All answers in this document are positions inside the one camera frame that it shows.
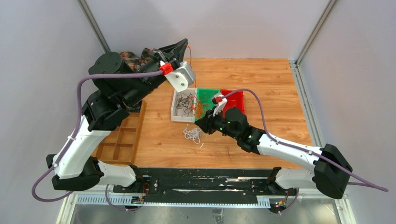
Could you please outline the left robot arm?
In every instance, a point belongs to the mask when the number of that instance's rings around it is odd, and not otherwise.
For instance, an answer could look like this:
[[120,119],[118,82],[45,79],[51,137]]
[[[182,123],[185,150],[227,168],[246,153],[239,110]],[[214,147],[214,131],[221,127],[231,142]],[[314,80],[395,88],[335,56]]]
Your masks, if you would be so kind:
[[78,101],[76,126],[65,146],[46,158],[54,171],[55,190],[84,191],[96,185],[120,185],[137,193],[143,180],[135,166],[116,166],[93,157],[102,140],[129,116],[128,108],[141,102],[165,81],[177,92],[184,91],[195,80],[190,65],[184,61],[187,39],[149,52],[149,60],[133,70],[117,52],[101,55],[79,81],[77,93],[84,81],[92,80],[97,90],[82,103]]

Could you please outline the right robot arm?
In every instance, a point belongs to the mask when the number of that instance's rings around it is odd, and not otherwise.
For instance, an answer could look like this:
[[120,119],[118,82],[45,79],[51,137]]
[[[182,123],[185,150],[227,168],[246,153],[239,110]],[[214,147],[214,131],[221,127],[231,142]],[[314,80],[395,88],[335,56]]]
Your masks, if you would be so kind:
[[250,125],[246,115],[236,107],[227,110],[225,116],[208,110],[195,124],[206,134],[219,131],[235,139],[248,153],[278,157],[302,167],[301,170],[274,168],[267,181],[267,189],[274,195],[290,188],[317,189],[333,199],[344,195],[350,179],[348,172],[353,169],[334,145],[313,147],[270,138],[263,129]]

